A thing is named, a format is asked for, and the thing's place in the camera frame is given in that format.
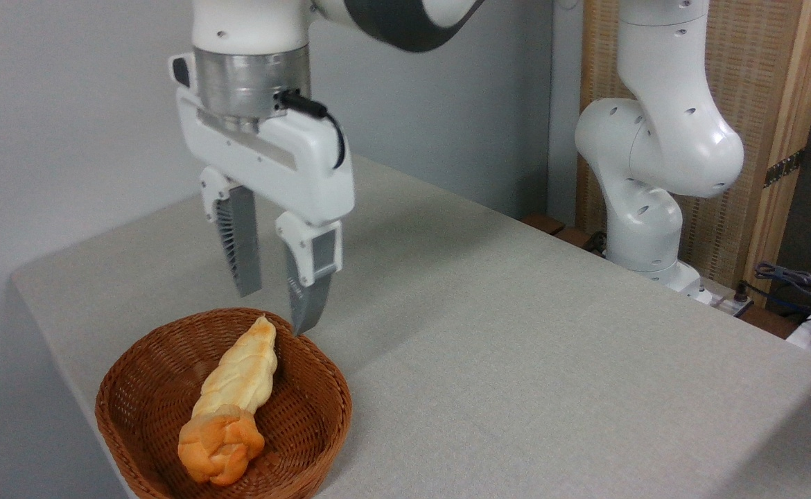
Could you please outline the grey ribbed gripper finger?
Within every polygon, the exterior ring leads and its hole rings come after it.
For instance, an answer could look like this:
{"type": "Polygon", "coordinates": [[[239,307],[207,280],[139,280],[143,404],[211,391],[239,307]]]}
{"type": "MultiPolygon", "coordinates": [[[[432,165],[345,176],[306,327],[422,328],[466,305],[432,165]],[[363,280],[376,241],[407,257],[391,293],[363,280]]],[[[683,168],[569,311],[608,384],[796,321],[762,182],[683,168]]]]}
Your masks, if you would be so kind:
{"type": "Polygon", "coordinates": [[[212,167],[204,168],[200,184],[206,217],[218,230],[238,294],[246,297],[259,291],[262,275],[254,193],[212,167]]]}
{"type": "Polygon", "coordinates": [[[286,248],[286,283],[293,333],[310,331],[325,310],[331,280],[342,269],[342,224],[314,227],[286,211],[275,221],[286,248]]]}

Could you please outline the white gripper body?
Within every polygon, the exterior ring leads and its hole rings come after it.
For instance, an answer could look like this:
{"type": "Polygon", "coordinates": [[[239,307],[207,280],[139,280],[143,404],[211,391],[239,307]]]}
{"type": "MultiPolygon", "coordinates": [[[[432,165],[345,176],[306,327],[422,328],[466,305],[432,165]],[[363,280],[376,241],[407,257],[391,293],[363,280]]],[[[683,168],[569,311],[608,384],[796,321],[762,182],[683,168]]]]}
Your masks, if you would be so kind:
{"type": "Polygon", "coordinates": [[[310,225],[355,205],[351,154],[329,118],[296,110],[311,97],[308,53],[183,53],[168,61],[194,156],[310,225]]]}

